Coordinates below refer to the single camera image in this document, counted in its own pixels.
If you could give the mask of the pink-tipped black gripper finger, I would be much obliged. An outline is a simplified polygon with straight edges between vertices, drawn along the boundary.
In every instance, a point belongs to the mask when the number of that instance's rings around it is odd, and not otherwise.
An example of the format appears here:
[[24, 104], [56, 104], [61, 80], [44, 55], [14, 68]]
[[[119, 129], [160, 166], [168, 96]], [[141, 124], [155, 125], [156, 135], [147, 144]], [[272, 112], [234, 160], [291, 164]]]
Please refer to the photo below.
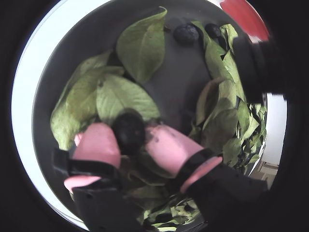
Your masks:
[[130, 203], [123, 198], [118, 169], [121, 155], [112, 129], [103, 123], [90, 125], [72, 157], [53, 151], [53, 168], [63, 175], [64, 186], [91, 232], [141, 232]]
[[197, 205], [203, 232], [239, 232], [249, 208], [268, 191], [263, 180], [252, 179], [223, 163], [221, 156], [167, 126], [146, 129], [145, 148], [155, 163], [172, 176], [168, 187], [186, 194]]

